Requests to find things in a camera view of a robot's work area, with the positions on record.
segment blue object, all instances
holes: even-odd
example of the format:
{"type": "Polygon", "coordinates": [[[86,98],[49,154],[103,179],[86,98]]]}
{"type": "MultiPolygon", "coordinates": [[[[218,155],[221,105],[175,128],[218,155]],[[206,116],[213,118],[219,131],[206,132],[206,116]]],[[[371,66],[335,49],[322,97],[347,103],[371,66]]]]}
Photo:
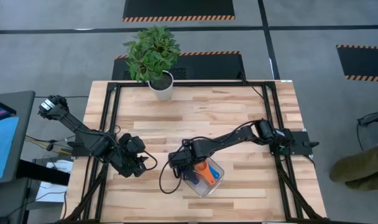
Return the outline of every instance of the blue object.
{"type": "Polygon", "coordinates": [[[18,117],[0,120],[0,178],[7,164],[18,120],[18,117]]]}
{"type": "Polygon", "coordinates": [[[199,178],[192,170],[186,170],[182,172],[184,180],[190,180],[195,185],[199,183],[199,178]]]}
{"type": "Polygon", "coordinates": [[[208,167],[210,168],[210,171],[211,171],[211,174],[213,175],[213,177],[215,179],[219,179],[219,172],[217,172],[216,170],[214,170],[214,168],[212,166],[210,166],[210,164],[208,164],[208,167]]]}

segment hazard tape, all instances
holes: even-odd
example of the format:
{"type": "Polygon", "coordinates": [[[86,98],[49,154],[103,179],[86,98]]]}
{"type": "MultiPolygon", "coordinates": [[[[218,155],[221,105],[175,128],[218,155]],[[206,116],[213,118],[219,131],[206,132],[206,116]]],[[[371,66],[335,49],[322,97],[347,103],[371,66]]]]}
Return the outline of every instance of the hazard tape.
{"type": "Polygon", "coordinates": [[[359,48],[359,49],[378,49],[377,46],[363,46],[363,45],[337,45],[337,48],[359,48]]]}
{"type": "Polygon", "coordinates": [[[367,75],[346,75],[345,78],[347,80],[360,80],[360,81],[372,81],[372,82],[378,82],[378,77],[375,76],[367,76],[367,75]]]}
{"type": "Polygon", "coordinates": [[[234,20],[235,16],[149,16],[125,17],[123,22],[162,22],[162,21],[213,21],[234,20]]]}
{"type": "MultiPolygon", "coordinates": [[[[221,54],[240,54],[240,51],[223,51],[223,52],[190,52],[190,53],[180,53],[179,56],[192,56],[192,55],[221,55],[221,54]]],[[[115,56],[114,59],[128,58],[128,55],[115,56]]]]}

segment wooden table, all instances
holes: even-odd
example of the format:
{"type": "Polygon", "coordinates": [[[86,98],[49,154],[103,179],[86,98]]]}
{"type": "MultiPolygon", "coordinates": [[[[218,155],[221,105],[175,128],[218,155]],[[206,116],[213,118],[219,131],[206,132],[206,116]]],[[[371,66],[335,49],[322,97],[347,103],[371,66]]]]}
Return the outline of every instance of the wooden table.
{"type": "MultiPolygon", "coordinates": [[[[99,128],[107,84],[106,81],[92,84],[84,117],[84,123],[89,128],[99,128]]],[[[276,86],[285,127],[291,130],[302,129],[302,117],[293,83],[276,81],[276,86]]],[[[108,122],[113,98],[112,95],[108,122]]],[[[212,158],[225,170],[225,176],[222,184],[206,198],[199,198],[185,183],[171,195],[165,195],[159,190],[160,170],[167,161],[167,154],[176,150],[182,139],[195,136],[214,138],[232,131],[246,121],[261,118],[266,118],[264,101],[249,86],[174,87],[170,101],[157,101],[148,87],[123,87],[116,120],[116,124],[121,127],[118,138],[125,132],[140,136],[145,142],[146,150],[157,158],[159,164],[139,178],[124,178],[110,168],[101,221],[284,220],[275,162],[268,146],[244,142],[213,155],[212,158]]],[[[292,156],[292,161],[299,191],[316,212],[325,216],[313,164],[303,156],[292,156]]],[[[67,192],[68,214],[80,201],[86,162],[85,157],[74,162],[67,192]]],[[[154,162],[149,159],[146,165],[152,167],[154,162]]],[[[166,169],[162,179],[164,189],[173,189],[177,182],[172,170],[166,169]]],[[[288,197],[292,216],[295,217],[289,190],[288,197]]],[[[94,217],[96,199],[97,192],[90,217],[94,217]]]]}

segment green plant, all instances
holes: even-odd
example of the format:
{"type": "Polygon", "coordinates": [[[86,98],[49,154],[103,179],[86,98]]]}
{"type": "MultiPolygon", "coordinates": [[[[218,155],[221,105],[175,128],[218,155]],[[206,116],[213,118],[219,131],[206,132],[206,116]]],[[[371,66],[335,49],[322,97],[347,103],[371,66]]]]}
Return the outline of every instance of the green plant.
{"type": "Polygon", "coordinates": [[[153,27],[139,31],[138,42],[125,43],[128,46],[127,65],[131,79],[152,82],[161,78],[163,70],[171,68],[180,53],[173,35],[166,27],[153,27]]]}

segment table leg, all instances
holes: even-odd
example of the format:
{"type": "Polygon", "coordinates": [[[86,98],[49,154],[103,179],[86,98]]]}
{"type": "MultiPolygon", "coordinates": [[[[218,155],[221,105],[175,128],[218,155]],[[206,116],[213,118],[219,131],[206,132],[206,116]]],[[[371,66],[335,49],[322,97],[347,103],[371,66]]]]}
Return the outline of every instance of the table leg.
{"type": "Polygon", "coordinates": [[[16,178],[22,177],[67,186],[70,174],[21,159],[17,168],[16,178]]]}

